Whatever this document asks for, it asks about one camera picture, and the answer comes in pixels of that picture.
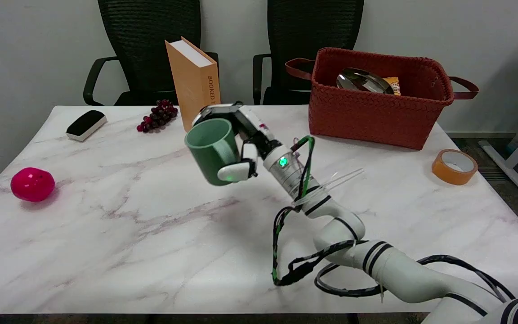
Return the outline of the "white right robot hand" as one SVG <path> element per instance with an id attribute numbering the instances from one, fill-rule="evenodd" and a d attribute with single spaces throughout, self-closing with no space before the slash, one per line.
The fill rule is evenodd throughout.
<path id="1" fill-rule="evenodd" d="M 239 101 L 204 107 L 184 141 L 204 178 L 214 186 L 256 177 L 259 159 L 269 169 L 290 153 L 267 125 Z"/>

